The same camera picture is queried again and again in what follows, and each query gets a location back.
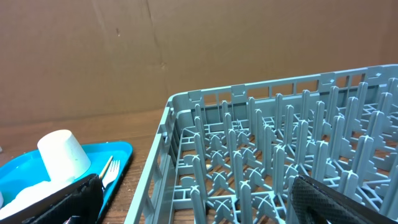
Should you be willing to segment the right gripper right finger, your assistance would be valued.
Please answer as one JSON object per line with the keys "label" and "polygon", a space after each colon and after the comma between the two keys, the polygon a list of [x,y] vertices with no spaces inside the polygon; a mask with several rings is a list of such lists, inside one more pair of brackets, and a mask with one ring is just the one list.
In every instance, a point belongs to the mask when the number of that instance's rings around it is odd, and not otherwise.
{"label": "right gripper right finger", "polygon": [[393,224],[394,220],[371,210],[306,175],[294,178],[290,201],[299,224]]}

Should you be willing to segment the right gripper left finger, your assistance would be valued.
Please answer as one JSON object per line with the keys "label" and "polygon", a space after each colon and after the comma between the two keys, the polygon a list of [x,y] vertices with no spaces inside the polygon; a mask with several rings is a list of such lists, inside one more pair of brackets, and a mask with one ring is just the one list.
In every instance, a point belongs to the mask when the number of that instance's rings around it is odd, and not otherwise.
{"label": "right gripper left finger", "polygon": [[1,223],[64,223],[71,217],[76,217],[74,223],[96,223],[103,202],[102,180],[99,175],[90,174],[2,219]]}

